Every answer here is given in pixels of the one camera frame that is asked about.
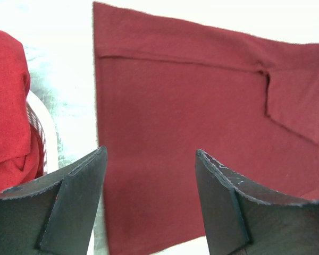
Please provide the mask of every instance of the floor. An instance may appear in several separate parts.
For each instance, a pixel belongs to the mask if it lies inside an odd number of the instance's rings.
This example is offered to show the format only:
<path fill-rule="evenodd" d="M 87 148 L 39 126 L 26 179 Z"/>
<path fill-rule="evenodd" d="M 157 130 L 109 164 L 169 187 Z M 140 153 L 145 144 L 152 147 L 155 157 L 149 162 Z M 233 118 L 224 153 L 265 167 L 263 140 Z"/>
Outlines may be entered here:
<path fill-rule="evenodd" d="M 292 0 L 104 2 L 268 39 L 319 43 L 319 0 L 298 1 L 297 6 Z M 24 44 L 31 90 L 55 122 L 60 167 L 97 147 L 91 4 L 91 0 L 0 0 L 0 29 Z M 78 135 L 82 130 L 86 135 Z M 103 212 L 101 202 L 94 227 L 95 255 L 108 254 Z M 201 237 L 157 254 L 209 253 Z"/>

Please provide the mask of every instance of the folded fabric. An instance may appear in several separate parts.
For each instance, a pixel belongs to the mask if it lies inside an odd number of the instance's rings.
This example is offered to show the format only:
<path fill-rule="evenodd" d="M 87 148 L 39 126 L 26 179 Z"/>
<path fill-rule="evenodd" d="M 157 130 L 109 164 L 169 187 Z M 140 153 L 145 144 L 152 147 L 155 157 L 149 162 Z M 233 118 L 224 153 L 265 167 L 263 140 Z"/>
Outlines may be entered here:
<path fill-rule="evenodd" d="M 29 89 L 23 46 L 0 31 L 0 192 L 43 174 L 42 142 L 26 110 Z"/>
<path fill-rule="evenodd" d="M 204 235 L 199 148 L 280 192 L 319 187 L 319 44 L 100 3 L 94 39 L 111 255 L 150 254 Z"/>

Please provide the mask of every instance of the fabric fold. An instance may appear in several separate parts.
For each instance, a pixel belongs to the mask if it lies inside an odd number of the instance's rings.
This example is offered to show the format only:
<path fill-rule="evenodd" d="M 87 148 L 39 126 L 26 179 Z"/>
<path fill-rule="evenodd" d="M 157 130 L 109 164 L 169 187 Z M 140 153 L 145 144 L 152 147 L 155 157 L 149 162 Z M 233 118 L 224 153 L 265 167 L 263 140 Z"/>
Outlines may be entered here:
<path fill-rule="evenodd" d="M 0 192 L 42 175 L 42 144 L 27 116 L 29 89 L 23 46 L 0 31 Z"/>
<path fill-rule="evenodd" d="M 107 24 L 95 38 L 99 57 L 269 72 L 267 116 L 319 144 L 319 44 L 272 41 L 126 9 L 116 12 L 108 5 L 95 8 L 95 22 Z"/>
<path fill-rule="evenodd" d="M 200 148 L 292 196 L 319 187 L 319 44 L 101 3 L 94 42 L 111 255 L 148 255 L 205 234 Z"/>

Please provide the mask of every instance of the maroon fabric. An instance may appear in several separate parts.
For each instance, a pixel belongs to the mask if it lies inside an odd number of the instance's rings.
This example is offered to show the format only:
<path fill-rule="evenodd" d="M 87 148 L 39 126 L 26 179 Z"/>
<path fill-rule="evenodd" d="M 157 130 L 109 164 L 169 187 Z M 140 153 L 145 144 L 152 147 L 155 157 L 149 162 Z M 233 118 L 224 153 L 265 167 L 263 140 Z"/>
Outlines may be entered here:
<path fill-rule="evenodd" d="M 204 235 L 199 148 L 280 192 L 318 190 L 319 44 L 99 3 L 94 37 L 112 255 L 149 254 Z"/>

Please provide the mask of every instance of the red fabric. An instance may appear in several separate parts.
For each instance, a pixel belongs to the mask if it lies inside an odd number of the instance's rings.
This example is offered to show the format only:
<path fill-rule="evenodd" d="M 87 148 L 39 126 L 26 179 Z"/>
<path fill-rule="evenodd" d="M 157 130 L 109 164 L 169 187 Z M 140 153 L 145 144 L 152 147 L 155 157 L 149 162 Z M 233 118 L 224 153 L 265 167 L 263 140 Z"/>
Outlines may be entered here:
<path fill-rule="evenodd" d="M 111 255 L 150 254 L 204 235 L 199 148 L 280 192 L 319 188 L 319 44 L 99 3 L 94 38 Z"/>
<path fill-rule="evenodd" d="M 29 89 L 23 46 L 0 31 L 0 192 L 42 175 L 41 140 L 27 118 Z"/>

